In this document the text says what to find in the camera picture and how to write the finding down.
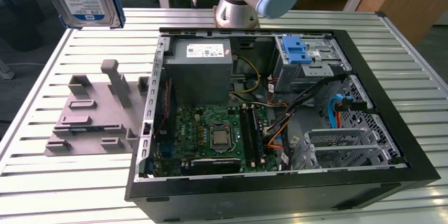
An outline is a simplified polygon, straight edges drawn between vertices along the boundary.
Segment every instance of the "ram slot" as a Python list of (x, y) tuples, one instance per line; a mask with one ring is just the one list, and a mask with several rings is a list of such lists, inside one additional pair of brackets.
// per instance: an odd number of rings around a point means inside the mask
[(255, 125), (253, 135), (255, 135), (255, 138), (256, 138), (256, 141), (253, 142), (253, 149), (257, 152), (257, 163), (264, 163), (264, 159), (263, 159), (263, 156), (264, 156), (264, 153), (263, 153), (263, 135), (261, 135), (263, 126), (261, 126), (261, 120), (257, 117), (257, 111), (255, 109), (252, 109), (252, 118), (253, 118), (253, 125)]
[(248, 166), (255, 167), (260, 163), (259, 156), (259, 126), (256, 124), (256, 117), (252, 108), (240, 107), (240, 124), (243, 134), (244, 156)]

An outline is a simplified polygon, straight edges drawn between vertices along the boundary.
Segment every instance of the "motherboard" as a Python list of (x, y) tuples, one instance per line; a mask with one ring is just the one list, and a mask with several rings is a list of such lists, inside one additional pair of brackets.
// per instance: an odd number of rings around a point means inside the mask
[(263, 106), (177, 108), (175, 141), (159, 147), (159, 176), (277, 170), (261, 134), (267, 126)]

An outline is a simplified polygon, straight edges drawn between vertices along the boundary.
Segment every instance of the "connector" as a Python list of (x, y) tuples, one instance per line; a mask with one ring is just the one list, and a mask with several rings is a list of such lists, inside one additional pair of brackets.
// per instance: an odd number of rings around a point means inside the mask
[(307, 45), (301, 42), (300, 37), (285, 36), (281, 40), (289, 64), (311, 64), (313, 59), (308, 57)]
[(367, 110), (367, 102), (353, 102), (353, 98), (347, 96), (343, 98), (340, 104), (335, 104), (335, 111), (365, 111)]

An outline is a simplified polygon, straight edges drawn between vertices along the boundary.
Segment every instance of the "blue drive bay latch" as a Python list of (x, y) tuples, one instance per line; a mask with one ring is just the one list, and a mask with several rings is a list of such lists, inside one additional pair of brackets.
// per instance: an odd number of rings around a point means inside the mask
[(311, 64), (313, 59), (308, 57), (307, 45), (301, 42), (300, 37), (285, 36), (281, 39), (289, 64)]

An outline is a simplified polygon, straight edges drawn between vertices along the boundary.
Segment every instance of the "green motherboard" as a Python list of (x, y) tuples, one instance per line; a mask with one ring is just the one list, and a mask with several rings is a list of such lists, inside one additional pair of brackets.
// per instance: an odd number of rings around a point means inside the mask
[[(244, 134), (240, 122), (240, 107), (205, 106), (177, 108), (175, 142), (171, 158), (161, 159), (161, 176), (181, 176), (179, 161), (204, 158), (237, 158), (240, 173), (277, 170), (273, 151), (264, 152), (263, 164), (251, 165), (245, 160)], [(253, 108), (257, 126), (268, 126), (264, 107)]]

